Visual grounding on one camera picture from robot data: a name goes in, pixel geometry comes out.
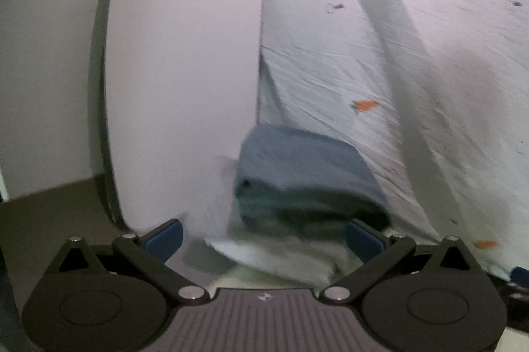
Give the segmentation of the white rounded headboard panel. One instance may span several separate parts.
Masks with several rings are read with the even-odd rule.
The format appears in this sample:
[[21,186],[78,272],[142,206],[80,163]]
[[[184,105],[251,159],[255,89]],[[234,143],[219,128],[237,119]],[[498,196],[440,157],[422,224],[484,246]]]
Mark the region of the white rounded headboard panel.
[[261,12],[262,0],[109,0],[107,141],[128,228],[229,194],[257,123]]

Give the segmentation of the blue denim jeans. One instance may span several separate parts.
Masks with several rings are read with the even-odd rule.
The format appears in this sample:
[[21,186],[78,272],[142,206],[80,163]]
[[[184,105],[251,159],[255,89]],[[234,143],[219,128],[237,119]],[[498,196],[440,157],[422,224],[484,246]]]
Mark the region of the blue denim jeans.
[[288,126],[256,126],[243,142],[234,183],[248,228],[276,236],[332,237],[354,218],[391,225],[389,204],[357,149]]

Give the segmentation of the white carrot print bedsheet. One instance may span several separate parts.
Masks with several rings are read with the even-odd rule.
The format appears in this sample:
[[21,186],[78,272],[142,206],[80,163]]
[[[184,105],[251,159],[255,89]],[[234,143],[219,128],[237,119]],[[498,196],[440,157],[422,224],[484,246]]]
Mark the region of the white carrot print bedsheet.
[[264,0],[263,114],[355,145],[394,222],[528,265],[528,0]]

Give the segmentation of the white folded garment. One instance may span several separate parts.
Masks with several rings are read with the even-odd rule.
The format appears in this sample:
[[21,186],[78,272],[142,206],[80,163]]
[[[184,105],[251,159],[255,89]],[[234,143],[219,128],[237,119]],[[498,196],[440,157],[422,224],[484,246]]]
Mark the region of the white folded garment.
[[318,289],[362,265],[344,236],[331,231],[322,235],[207,238],[205,243],[239,265]]

